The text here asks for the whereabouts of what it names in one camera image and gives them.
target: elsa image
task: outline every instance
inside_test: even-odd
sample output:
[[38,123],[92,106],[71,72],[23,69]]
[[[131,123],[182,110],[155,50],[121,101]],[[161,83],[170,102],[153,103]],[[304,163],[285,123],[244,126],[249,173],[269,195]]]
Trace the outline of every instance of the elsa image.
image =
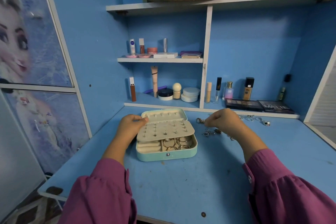
[[[10,83],[24,83],[31,68],[29,37],[21,12],[20,0],[0,0],[0,78]],[[10,93],[7,98],[40,165],[45,172],[56,172],[74,154],[72,140],[64,135],[46,102],[28,90]]]

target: hand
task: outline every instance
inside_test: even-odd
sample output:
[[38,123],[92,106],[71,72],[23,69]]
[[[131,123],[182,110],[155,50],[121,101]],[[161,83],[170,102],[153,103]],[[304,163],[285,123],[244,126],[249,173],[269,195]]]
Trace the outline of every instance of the hand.
[[122,140],[127,146],[133,138],[139,133],[139,130],[148,122],[148,118],[142,118],[139,115],[129,114],[123,117],[119,123],[114,140]]
[[231,109],[225,108],[214,112],[205,120],[206,127],[216,127],[230,137],[237,136],[242,127],[246,125]]

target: mint green jewelry box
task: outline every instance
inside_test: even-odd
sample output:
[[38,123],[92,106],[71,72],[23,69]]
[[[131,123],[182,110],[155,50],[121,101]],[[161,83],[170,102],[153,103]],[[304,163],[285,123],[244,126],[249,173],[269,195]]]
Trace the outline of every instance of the mint green jewelry box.
[[158,161],[190,158],[197,153],[195,129],[180,109],[146,111],[141,117],[148,117],[136,142],[137,157],[141,161]]

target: cartoon eye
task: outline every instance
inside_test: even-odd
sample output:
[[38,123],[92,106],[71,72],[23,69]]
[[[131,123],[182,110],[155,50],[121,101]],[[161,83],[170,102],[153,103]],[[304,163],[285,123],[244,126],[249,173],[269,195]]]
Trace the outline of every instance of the cartoon eye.
[[7,33],[0,31],[0,39],[1,41],[3,41],[4,43],[8,43],[8,37],[7,37]]
[[20,49],[28,50],[28,40],[24,35],[19,35],[17,37],[17,43],[19,44]]

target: cartoon eyebrow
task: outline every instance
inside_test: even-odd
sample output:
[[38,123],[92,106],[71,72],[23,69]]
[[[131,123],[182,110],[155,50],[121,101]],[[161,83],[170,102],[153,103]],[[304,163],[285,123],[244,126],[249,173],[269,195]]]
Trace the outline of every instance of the cartoon eyebrow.
[[1,23],[0,23],[0,26],[3,27],[4,29],[7,29],[7,27]]
[[23,31],[24,32],[24,30],[22,28],[15,29],[15,33],[19,32],[19,31]]

